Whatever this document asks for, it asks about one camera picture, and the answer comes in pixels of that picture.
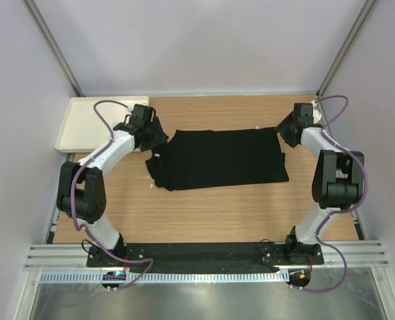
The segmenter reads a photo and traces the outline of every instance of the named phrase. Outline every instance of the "gray wall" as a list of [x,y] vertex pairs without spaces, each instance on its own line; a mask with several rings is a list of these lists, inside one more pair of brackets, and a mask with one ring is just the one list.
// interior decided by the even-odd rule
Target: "gray wall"
[[36,0],[86,95],[315,92],[363,0]]
[[72,95],[19,0],[0,0],[0,319],[12,319],[30,244],[43,240]]
[[[335,93],[349,96],[350,106],[333,134],[366,156],[364,230],[381,240],[395,272],[395,0],[379,1],[325,96]],[[341,103],[326,103],[327,113]]]

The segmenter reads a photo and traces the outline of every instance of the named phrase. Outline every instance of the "white backdrop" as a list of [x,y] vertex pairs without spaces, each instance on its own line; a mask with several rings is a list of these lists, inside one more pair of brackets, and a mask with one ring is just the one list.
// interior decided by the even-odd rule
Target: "white backdrop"
[[30,245],[49,226],[72,94],[21,1],[0,0],[0,320],[12,320]]
[[[380,239],[395,272],[395,0],[379,1],[325,96],[342,93],[350,106],[334,136],[366,156],[369,194],[360,217],[369,239]],[[329,117],[342,101],[326,102]]]
[[311,91],[363,0],[35,0],[86,95]]

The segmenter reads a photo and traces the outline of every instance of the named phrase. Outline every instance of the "wooden table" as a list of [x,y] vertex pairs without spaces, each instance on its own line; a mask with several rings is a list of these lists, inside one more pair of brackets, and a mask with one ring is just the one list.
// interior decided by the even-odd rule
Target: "wooden table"
[[[163,129],[172,137],[180,130],[232,130],[274,127],[296,102],[311,95],[248,97],[152,98]],[[290,181],[260,185],[167,191],[151,187],[145,160],[151,152],[125,157],[105,181],[107,215],[126,242],[284,241],[308,212],[316,159],[299,145],[286,153]],[[80,243],[86,238],[61,214],[54,243]],[[325,240],[356,240],[349,214],[331,224]]]

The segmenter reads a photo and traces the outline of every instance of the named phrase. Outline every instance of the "gray floor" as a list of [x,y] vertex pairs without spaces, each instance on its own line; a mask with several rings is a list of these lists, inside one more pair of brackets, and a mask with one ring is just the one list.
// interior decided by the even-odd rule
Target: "gray floor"
[[[315,269],[308,287],[329,287],[341,276],[341,269]],[[101,285],[40,285],[31,319],[387,319],[371,270],[361,268],[351,269],[345,284],[325,294],[299,292],[285,283],[137,285],[98,294],[95,290]]]

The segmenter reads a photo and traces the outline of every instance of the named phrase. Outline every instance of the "black cloth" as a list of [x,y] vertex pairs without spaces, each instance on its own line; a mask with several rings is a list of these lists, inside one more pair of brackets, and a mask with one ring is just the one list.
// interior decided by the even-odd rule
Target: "black cloth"
[[289,181],[274,128],[177,130],[146,164],[155,185],[170,191]]

